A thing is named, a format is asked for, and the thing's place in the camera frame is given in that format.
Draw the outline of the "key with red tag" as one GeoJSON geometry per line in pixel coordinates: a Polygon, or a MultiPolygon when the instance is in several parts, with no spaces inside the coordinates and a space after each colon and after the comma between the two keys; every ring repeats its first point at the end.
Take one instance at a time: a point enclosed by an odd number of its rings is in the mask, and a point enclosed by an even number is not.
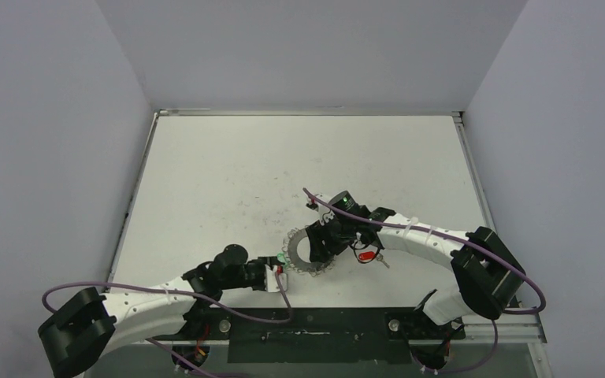
{"type": "Polygon", "coordinates": [[[376,261],[383,264],[387,269],[390,268],[390,265],[385,261],[382,253],[378,251],[365,251],[358,253],[357,260],[361,264],[369,264],[376,261]]]}

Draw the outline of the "silver keyring disc with rings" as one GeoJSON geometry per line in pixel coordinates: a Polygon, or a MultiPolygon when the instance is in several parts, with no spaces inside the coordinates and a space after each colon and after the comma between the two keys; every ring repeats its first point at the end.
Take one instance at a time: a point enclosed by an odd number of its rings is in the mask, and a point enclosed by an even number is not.
{"type": "Polygon", "coordinates": [[[285,265],[292,271],[302,275],[317,277],[328,272],[335,265],[335,258],[327,262],[312,262],[312,244],[306,231],[302,228],[293,228],[283,240],[281,253],[285,265]]]}

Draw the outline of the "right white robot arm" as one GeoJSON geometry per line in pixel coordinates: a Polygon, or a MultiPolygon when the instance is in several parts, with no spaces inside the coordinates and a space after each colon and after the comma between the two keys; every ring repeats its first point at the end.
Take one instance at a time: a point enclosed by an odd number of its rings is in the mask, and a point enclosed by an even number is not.
{"type": "Polygon", "coordinates": [[[374,249],[376,258],[398,251],[424,259],[451,272],[454,283],[433,288],[416,306],[416,332],[432,338],[445,324],[466,315],[497,320],[524,283],[525,271],[496,232],[441,229],[393,209],[370,209],[348,191],[333,198],[308,195],[306,207],[317,220],[303,229],[310,241],[310,261],[296,269],[317,274],[328,269],[345,250],[374,249]]]}

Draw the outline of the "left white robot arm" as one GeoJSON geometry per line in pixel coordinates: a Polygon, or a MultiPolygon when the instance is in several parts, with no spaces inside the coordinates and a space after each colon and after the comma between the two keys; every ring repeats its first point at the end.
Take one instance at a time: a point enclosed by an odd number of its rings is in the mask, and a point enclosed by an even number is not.
{"type": "Polygon", "coordinates": [[[111,286],[118,291],[102,293],[96,283],[82,284],[39,327],[54,376],[78,376],[102,355],[140,340],[162,335],[193,339],[205,331],[209,309],[225,291],[285,291],[288,279],[277,258],[251,260],[244,247],[230,244],[213,260],[162,284],[111,286]]]}

